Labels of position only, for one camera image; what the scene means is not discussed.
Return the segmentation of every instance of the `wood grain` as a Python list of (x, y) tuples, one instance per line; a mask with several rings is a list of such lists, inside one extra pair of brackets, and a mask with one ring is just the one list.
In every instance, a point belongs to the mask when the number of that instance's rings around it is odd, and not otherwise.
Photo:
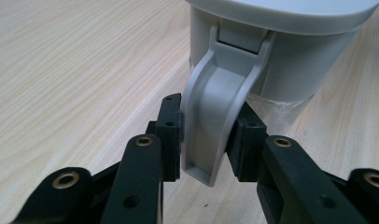
[[(184, 1), (0, 1), (0, 223), (48, 174), (119, 161), (190, 75)], [(291, 127), (321, 168), (379, 169), (379, 8)], [(228, 160), (212, 189), (165, 184), (164, 223), (264, 223)]]

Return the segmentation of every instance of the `wooden table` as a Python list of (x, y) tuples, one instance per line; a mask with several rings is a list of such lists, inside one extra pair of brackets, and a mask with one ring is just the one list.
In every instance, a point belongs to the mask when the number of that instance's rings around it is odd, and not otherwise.
[[(0, 223), (48, 174), (120, 160), (190, 75), (189, 6), (159, 1), (0, 1)], [(379, 169), (379, 8), (291, 127), (325, 169)], [(225, 160), (212, 189), (165, 184), (164, 223), (263, 223), (256, 184)]]

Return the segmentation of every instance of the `white plastic part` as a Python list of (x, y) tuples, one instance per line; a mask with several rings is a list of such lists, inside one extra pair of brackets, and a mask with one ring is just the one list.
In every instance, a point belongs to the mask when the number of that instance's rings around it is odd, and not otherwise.
[(379, 0), (187, 0), (221, 18), (296, 35), (337, 35), (357, 29)]
[(258, 54), (218, 42), (210, 31), (209, 50), (195, 67), (183, 94), (185, 140), (182, 168), (213, 187), (232, 125), (247, 94), (268, 61), (274, 42), (269, 32)]

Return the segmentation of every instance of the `white container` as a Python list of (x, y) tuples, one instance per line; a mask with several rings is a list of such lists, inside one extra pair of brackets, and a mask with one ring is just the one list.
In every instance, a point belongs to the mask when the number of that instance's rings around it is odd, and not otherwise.
[[(245, 98), (269, 134), (281, 134), (379, 5), (379, 0), (187, 2), (195, 69), (183, 94), (182, 164), (184, 171), (208, 186), (214, 185), (229, 131)], [(215, 129), (218, 133), (209, 134)]]

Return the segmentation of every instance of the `light wood surface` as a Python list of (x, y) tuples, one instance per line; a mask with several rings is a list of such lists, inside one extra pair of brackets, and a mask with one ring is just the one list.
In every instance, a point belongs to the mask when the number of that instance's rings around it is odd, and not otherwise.
[[(0, 223), (44, 177), (93, 174), (158, 115), (190, 75), (184, 0), (0, 1)], [(379, 169), (379, 8), (288, 132), (346, 178)], [(165, 184), (164, 223), (264, 223), (256, 184), (228, 160), (216, 186), (182, 174)]]

